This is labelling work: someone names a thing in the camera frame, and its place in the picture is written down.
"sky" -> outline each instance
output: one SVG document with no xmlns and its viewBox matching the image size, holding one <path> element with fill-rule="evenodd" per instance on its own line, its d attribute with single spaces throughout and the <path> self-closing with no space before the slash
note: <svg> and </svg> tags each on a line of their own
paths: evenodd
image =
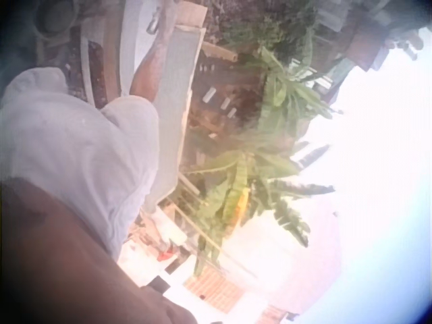
<svg viewBox="0 0 432 324">
<path fill-rule="evenodd" d="M 332 144 L 308 171 L 332 183 L 342 274 L 297 324 L 409 324 L 431 302 L 431 34 L 417 61 L 393 50 L 378 72 L 350 72 L 306 140 Z"/>
</svg>

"person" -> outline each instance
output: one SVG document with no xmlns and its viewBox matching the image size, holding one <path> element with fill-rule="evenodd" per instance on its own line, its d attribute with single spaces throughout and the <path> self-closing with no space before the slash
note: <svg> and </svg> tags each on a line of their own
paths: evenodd
<svg viewBox="0 0 432 324">
<path fill-rule="evenodd" d="M 2 323 L 196 323 L 116 263 L 158 166 L 152 102 L 178 10 L 178 1 L 162 1 L 158 35 L 130 96 L 98 111 L 68 95 L 53 67 L 27 70 L 5 90 Z"/>
</svg>

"bright sky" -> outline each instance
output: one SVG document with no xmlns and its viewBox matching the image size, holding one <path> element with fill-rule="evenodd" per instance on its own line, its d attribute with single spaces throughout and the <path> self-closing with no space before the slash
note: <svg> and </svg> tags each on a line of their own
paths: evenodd
<svg viewBox="0 0 432 324">
<path fill-rule="evenodd" d="M 299 324 L 409 324 L 431 301 L 431 34 L 417 61 L 394 50 L 378 71 L 356 68 L 308 139 L 332 149 L 308 172 L 332 183 L 343 271 Z"/>
</svg>

